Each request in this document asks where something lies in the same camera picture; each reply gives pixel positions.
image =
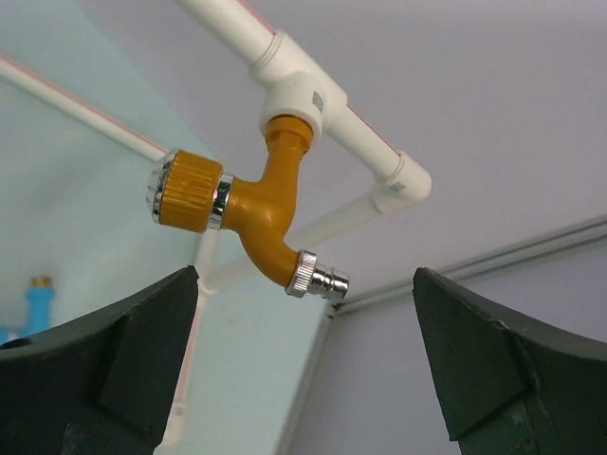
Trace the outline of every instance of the blue faucet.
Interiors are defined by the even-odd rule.
[[[11,334],[18,337],[29,337],[43,332],[50,326],[50,304],[55,297],[55,289],[49,277],[35,277],[26,292],[29,303],[29,315],[26,328],[15,330],[9,327],[0,327],[0,344],[6,343]]]

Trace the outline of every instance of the black plastic object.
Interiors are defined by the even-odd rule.
[[[197,300],[186,267],[0,346],[0,454],[144,455],[162,441]]]
[[[607,344],[429,269],[415,273],[414,300],[447,430],[463,454],[607,454]]]

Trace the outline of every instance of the wall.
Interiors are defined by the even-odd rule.
[[[0,0],[0,11],[0,53],[162,146],[211,156],[71,2]],[[152,163],[2,80],[0,137],[0,323],[23,323],[31,275],[55,280],[61,323],[193,261],[195,235],[151,221]],[[221,244],[221,263],[242,253],[233,236]],[[259,276],[210,299],[186,439],[158,453],[271,453],[322,311]]]
[[[607,241],[464,285],[607,342]],[[371,307],[331,328],[293,455],[455,455],[432,385],[413,301]]]

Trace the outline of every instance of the ceiling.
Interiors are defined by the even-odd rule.
[[[76,3],[232,173],[259,177],[264,92],[243,63],[173,1]],[[428,201],[316,248],[351,295],[607,212],[607,3],[549,3],[250,1],[432,175]],[[296,226],[371,182],[323,138]]]

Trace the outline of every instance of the orange faucet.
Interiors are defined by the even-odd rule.
[[[152,173],[148,205],[161,225],[203,232],[238,233],[255,266],[287,294],[331,299],[345,296],[349,278],[317,264],[316,255],[285,243],[297,201],[300,162],[312,142],[300,118],[280,116],[266,128],[267,164],[262,178],[248,182],[223,173],[216,161],[179,150]]]

